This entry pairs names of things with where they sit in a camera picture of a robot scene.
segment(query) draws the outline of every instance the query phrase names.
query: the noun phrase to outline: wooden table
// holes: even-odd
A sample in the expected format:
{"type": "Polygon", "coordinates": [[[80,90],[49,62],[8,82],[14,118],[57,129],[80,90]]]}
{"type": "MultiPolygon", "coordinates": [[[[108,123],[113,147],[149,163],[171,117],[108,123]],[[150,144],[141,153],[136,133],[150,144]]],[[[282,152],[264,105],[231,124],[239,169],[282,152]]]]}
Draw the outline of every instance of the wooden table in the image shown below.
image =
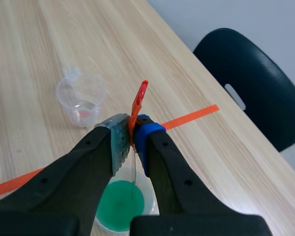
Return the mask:
{"type": "Polygon", "coordinates": [[[0,0],[0,183],[50,164],[90,131],[73,127],[55,97],[72,64],[104,77],[101,119],[130,113],[144,79],[142,113],[155,121],[217,104],[170,136],[221,201],[295,236],[295,172],[144,0],[0,0]]]}

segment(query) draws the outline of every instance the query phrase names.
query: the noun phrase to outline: plastic cup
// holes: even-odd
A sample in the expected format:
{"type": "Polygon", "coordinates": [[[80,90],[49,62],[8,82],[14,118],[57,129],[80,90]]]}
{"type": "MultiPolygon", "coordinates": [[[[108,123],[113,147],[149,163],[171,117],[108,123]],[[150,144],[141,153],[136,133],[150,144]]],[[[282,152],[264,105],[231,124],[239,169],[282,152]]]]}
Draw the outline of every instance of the plastic cup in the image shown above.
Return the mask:
{"type": "Polygon", "coordinates": [[[56,96],[72,124],[91,126],[97,123],[105,87],[99,74],[82,74],[73,66],[56,87],[56,96]]]}
{"type": "MultiPolygon", "coordinates": [[[[133,168],[121,167],[117,171],[116,175],[114,177],[112,177],[108,186],[110,184],[120,181],[120,180],[125,180],[125,181],[132,183],[132,181],[133,181],[132,178],[133,178],[133,168]]],[[[152,183],[150,182],[150,180],[145,175],[137,172],[135,185],[142,192],[143,199],[144,199],[144,209],[143,209],[143,213],[141,215],[149,215],[151,213],[154,213],[155,196],[154,196],[153,186],[152,186],[152,183]]],[[[99,226],[99,228],[101,228],[107,232],[110,232],[114,235],[128,235],[129,234],[129,229],[121,232],[121,231],[115,231],[115,230],[105,227],[97,217],[98,217],[98,215],[96,214],[95,223],[99,226]]]]}

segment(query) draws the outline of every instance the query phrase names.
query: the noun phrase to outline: chair backrest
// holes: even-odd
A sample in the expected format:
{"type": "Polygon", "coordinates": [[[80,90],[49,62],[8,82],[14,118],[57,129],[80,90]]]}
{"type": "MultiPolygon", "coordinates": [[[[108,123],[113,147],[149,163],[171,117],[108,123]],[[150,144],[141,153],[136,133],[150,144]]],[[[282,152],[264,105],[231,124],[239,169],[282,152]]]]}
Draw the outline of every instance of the chair backrest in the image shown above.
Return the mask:
{"type": "Polygon", "coordinates": [[[194,54],[223,87],[235,89],[278,151],[295,143],[295,86],[263,51],[232,29],[217,29],[194,54]]]}

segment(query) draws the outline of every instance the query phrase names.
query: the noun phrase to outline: green liquid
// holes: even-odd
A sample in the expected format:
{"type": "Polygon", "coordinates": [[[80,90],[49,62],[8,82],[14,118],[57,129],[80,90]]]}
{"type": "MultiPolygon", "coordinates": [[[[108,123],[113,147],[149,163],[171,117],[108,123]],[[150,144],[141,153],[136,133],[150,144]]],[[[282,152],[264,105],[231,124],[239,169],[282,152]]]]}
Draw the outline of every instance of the green liquid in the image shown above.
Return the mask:
{"type": "Polygon", "coordinates": [[[131,182],[119,180],[107,185],[100,199],[96,218],[106,228],[122,232],[130,228],[131,220],[142,215],[143,194],[131,182]]]}

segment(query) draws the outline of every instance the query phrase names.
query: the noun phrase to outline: orange tape line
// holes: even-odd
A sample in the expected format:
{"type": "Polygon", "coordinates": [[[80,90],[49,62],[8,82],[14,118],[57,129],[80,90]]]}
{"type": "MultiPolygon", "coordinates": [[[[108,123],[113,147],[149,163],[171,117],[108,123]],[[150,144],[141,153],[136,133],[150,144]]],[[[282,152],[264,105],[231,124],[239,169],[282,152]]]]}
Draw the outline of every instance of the orange tape line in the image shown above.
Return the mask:
{"type": "MultiPolygon", "coordinates": [[[[185,115],[183,117],[179,117],[179,118],[176,118],[176,119],[171,120],[169,122],[163,123],[161,125],[164,126],[166,128],[166,130],[170,130],[172,128],[175,128],[175,127],[180,126],[182,124],[186,124],[190,121],[193,121],[193,120],[198,119],[200,117],[206,116],[206,115],[211,114],[213,112],[217,112],[218,110],[219,110],[219,108],[216,105],[212,105],[212,106],[203,108],[199,111],[185,115]]],[[[36,174],[38,174],[42,170],[43,170],[43,168],[33,171],[33,172],[30,172],[30,173],[27,173],[25,175],[16,177],[14,179],[11,179],[7,182],[0,184],[0,195],[22,187],[31,178],[33,178],[36,174]]]]}
{"type": "Polygon", "coordinates": [[[38,174],[41,170],[43,170],[43,168],[24,174],[22,176],[16,177],[14,179],[11,179],[7,182],[0,184],[0,195],[4,193],[8,193],[16,188],[22,187],[31,178],[33,178],[36,174],[38,174]]]}
{"type": "Polygon", "coordinates": [[[198,110],[196,112],[190,113],[188,115],[185,115],[183,117],[176,118],[174,120],[171,120],[169,122],[161,124],[166,128],[166,130],[170,130],[172,128],[175,128],[177,126],[180,126],[182,124],[186,124],[188,122],[191,122],[195,119],[198,119],[200,117],[206,116],[208,114],[211,114],[213,112],[217,112],[219,110],[218,106],[212,105],[206,108],[203,108],[201,110],[198,110]]]}

